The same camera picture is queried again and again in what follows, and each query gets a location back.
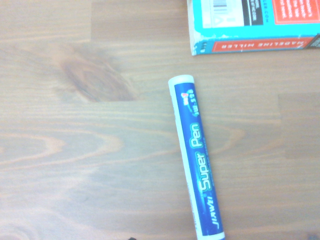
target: wooden plank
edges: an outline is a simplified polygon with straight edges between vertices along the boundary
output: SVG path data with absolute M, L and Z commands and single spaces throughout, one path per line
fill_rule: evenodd
M 195 239 L 167 86 L 182 73 L 195 76 L 228 239 L 316 236 L 319 161 L 287 157 L 295 107 L 280 111 L 278 94 L 320 90 L 318 53 L 187 48 L 1 47 L 0 239 Z
M 93 40 L 179 41 L 188 32 L 186 1 L 92 1 Z
M 0 0 L 0 43 L 89 41 L 90 0 Z

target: super pen marker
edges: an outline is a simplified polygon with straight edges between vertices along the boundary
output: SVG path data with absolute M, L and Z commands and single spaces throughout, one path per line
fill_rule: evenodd
M 170 95 L 198 240 L 225 240 L 194 78 L 169 80 Z

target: blue marker label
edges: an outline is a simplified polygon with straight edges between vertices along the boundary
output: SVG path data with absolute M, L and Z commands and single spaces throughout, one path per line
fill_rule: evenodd
M 202 235 L 220 234 L 224 230 L 195 85 L 189 82 L 180 83 L 176 84 L 174 89 Z

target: wood knot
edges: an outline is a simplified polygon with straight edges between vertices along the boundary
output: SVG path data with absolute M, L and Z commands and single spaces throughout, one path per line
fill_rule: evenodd
M 137 100 L 132 85 L 106 62 L 68 59 L 61 67 L 76 90 L 92 102 Z

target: logo on marker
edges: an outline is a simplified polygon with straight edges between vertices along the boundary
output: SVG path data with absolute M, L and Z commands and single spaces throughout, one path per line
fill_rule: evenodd
M 197 117 L 199 115 L 198 103 L 194 91 L 189 89 L 187 92 L 181 93 L 183 105 L 188 106 L 190 113 Z

